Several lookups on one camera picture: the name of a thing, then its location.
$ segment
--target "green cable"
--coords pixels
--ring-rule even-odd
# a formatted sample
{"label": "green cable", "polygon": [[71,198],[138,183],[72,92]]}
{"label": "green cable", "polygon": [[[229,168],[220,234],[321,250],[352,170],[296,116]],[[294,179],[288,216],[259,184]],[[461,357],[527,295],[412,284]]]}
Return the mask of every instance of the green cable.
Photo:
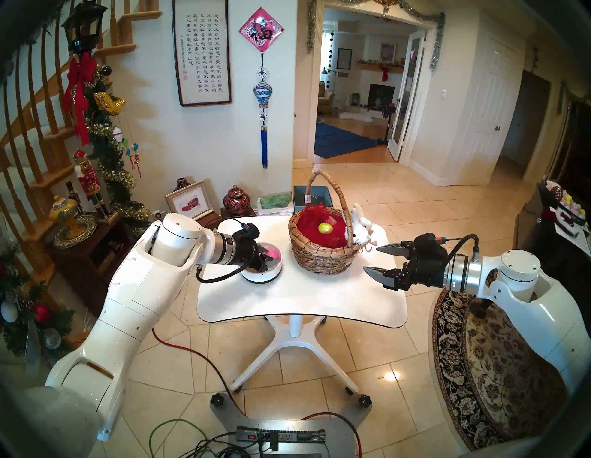
{"label": "green cable", "polygon": [[[205,438],[205,440],[209,440],[209,439],[207,438],[207,436],[205,435],[205,433],[203,432],[203,430],[202,430],[202,429],[201,429],[199,426],[195,426],[195,425],[194,425],[193,423],[191,423],[190,421],[184,420],[184,419],[182,419],[182,418],[173,418],[172,420],[167,420],[167,421],[165,421],[165,422],[163,422],[163,423],[160,423],[160,424],[159,424],[158,426],[156,426],[156,428],[154,428],[154,429],[152,430],[152,432],[150,433],[150,439],[148,439],[148,446],[150,447],[150,455],[152,456],[152,458],[155,458],[155,456],[154,456],[154,452],[152,451],[152,436],[154,435],[154,433],[156,432],[156,430],[157,430],[158,428],[160,428],[161,426],[164,426],[165,424],[167,424],[167,423],[170,423],[170,422],[172,422],[172,421],[184,421],[185,423],[189,423],[189,424],[190,424],[190,425],[191,425],[193,428],[195,428],[197,431],[199,431],[201,434],[203,434],[203,437]],[[205,449],[204,449],[204,450],[201,452],[201,455],[199,455],[199,457],[197,457],[197,458],[201,458],[201,457],[202,457],[202,456],[205,454],[205,452],[206,452],[206,451],[208,451],[209,453],[211,453],[212,455],[214,455],[214,456],[215,456],[215,453],[214,453],[214,452],[213,452],[213,451],[212,451],[212,450],[211,450],[209,447],[207,447],[207,448],[205,448]]]}

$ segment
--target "blue rug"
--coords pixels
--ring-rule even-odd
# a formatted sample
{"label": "blue rug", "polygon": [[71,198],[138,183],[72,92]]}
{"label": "blue rug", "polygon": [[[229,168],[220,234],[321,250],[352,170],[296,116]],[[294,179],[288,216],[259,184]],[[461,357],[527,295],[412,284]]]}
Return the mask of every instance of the blue rug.
{"label": "blue rug", "polygon": [[371,139],[329,124],[316,124],[314,154],[323,158],[340,156],[348,152],[366,150],[383,143],[381,138]]}

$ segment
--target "white door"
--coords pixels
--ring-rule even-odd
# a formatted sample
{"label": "white door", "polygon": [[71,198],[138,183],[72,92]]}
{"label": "white door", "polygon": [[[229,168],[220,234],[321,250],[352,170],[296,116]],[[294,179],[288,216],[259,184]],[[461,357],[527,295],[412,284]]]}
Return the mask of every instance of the white door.
{"label": "white door", "polygon": [[515,97],[509,78],[513,78],[516,65],[514,51],[489,40],[472,117],[460,147],[463,164],[454,184],[489,182],[511,122],[509,104],[515,103]]}
{"label": "white door", "polygon": [[396,114],[392,124],[392,137],[388,141],[388,149],[395,161],[400,156],[401,137],[405,130],[405,124],[411,113],[418,75],[420,72],[420,63],[422,56],[421,46],[425,37],[425,31],[419,30],[408,36],[407,53],[404,61],[404,72],[402,74],[402,84],[396,99]]}

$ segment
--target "lantern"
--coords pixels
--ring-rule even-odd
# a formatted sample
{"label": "lantern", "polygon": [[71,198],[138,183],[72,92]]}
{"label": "lantern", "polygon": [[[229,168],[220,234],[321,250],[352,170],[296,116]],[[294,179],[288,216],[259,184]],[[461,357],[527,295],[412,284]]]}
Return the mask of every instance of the lantern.
{"label": "lantern", "polygon": [[76,5],[71,16],[61,25],[66,31],[69,51],[81,55],[95,48],[100,41],[100,22],[106,10],[95,0],[84,0]]}

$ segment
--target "red cable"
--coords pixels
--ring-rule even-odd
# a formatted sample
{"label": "red cable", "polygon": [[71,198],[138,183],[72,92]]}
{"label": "red cable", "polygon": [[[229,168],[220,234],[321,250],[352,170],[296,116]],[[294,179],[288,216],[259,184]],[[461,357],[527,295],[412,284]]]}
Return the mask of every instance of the red cable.
{"label": "red cable", "polygon": [[238,406],[238,404],[236,403],[236,401],[234,400],[234,397],[232,396],[232,393],[230,393],[230,389],[228,388],[228,385],[226,384],[226,381],[223,379],[222,374],[220,373],[220,371],[217,369],[216,365],[214,363],[211,362],[211,360],[203,355],[202,353],[199,353],[196,350],[193,350],[191,348],[187,348],[187,347],[183,347],[181,345],[173,345],[172,343],[167,343],[163,340],[161,340],[157,335],[156,335],[156,331],[154,330],[154,328],[152,328],[152,334],[154,335],[154,337],[156,338],[157,341],[159,341],[160,343],[163,343],[164,345],[166,345],[167,347],[172,347],[172,348],[179,348],[181,350],[186,350],[188,352],[191,353],[195,353],[196,355],[201,356],[205,361],[207,361],[208,363],[210,363],[213,367],[213,369],[217,372],[217,374],[219,375],[220,380],[223,383],[223,387],[226,388],[226,393],[228,393],[228,396],[230,397],[230,399],[232,400],[232,402],[234,403],[234,405],[236,406],[236,408],[240,411],[240,413],[242,415],[244,415],[246,418],[248,418],[246,416],[246,414],[242,411],[242,409]]}
{"label": "red cable", "polygon": [[[228,393],[228,396],[230,397],[230,399],[232,400],[232,402],[234,403],[234,405],[236,406],[236,408],[240,411],[240,413],[242,415],[244,415],[246,418],[248,418],[246,416],[246,414],[244,412],[242,412],[242,409],[240,409],[240,407],[238,407],[238,404],[234,400],[234,397],[232,397],[232,393],[230,393],[230,389],[228,388],[228,385],[226,384],[226,381],[223,379],[222,374],[217,369],[217,367],[215,366],[215,364],[212,363],[212,361],[207,356],[205,356],[204,354],[199,353],[198,351],[193,350],[191,348],[183,347],[181,345],[174,345],[172,343],[167,343],[167,342],[161,340],[156,335],[156,331],[154,330],[154,328],[152,328],[152,334],[154,335],[154,337],[156,338],[157,341],[159,341],[160,343],[166,345],[167,347],[179,348],[181,350],[186,350],[188,352],[195,353],[196,355],[201,356],[205,361],[207,361],[208,363],[210,363],[212,365],[213,369],[219,375],[219,378],[222,381],[224,388],[226,389],[226,393]],[[353,430],[353,432],[355,434],[355,437],[357,438],[357,447],[359,449],[359,458],[361,458],[362,457],[362,455],[361,455],[361,439],[359,438],[359,434],[357,433],[357,429],[355,429],[355,426],[353,426],[353,424],[349,420],[347,420],[347,418],[345,418],[344,416],[342,416],[340,414],[336,414],[335,412],[318,412],[318,413],[315,413],[315,414],[312,414],[312,415],[308,415],[307,417],[302,418],[302,420],[309,420],[310,418],[319,417],[321,415],[334,415],[335,417],[338,417],[341,420],[343,420],[344,422],[346,422],[351,427],[351,429]]]}

